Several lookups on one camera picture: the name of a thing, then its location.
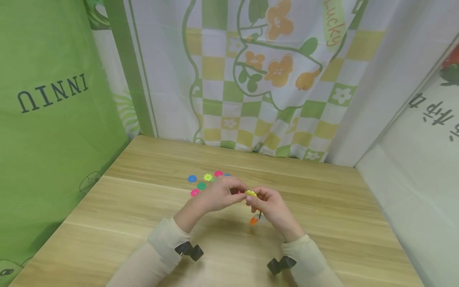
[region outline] pink flower piece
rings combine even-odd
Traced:
[[[199,189],[195,188],[191,191],[191,196],[195,197],[196,195],[198,195],[198,193],[199,193]]]

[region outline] wood grain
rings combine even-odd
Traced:
[[[196,185],[187,177],[215,170],[279,190],[345,286],[422,286],[355,169],[146,136],[130,143],[11,286],[104,286],[190,198]],[[270,275],[281,238],[269,224],[250,226],[251,216],[243,203],[206,215],[191,236],[204,256],[184,258],[161,286],[294,286],[288,271]]]

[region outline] hand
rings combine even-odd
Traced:
[[[206,213],[243,201],[247,197],[244,193],[247,189],[248,186],[236,177],[219,176],[205,190],[188,200],[174,216],[174,221],[181,230],[190,233]]]
[[[193,199],[208,213],[240,203],[247,197],[246,190],[248,186],[237,177],[219,176]]]
[[[306,234],[278,191],[262,186],[255,187],[252,191],[258,197],[248,196],[246,205],[252,207],[252,213],[255,213],[257,209],[261,210],[273,227],[282,234],[285,242],[293,242]]]

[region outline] left hand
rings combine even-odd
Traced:
[[[247,197],[244,192],[248,189],[248,186],[237,177],[219,176],[193,200],[208,213],[240,203]]]

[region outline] beige sleeve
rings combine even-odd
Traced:
[[[319,248],[308,235],[291,242],[283,243],[284,255],[297,263],[290,271],[299,287],[342,287],[333,270],[328,266]]]
[[[183,232],[173,218],[163,219],[147,242],[121,265],[106,286],[156,286],[180,262],[182,257],[175,248],[189,240],[190,235]]]

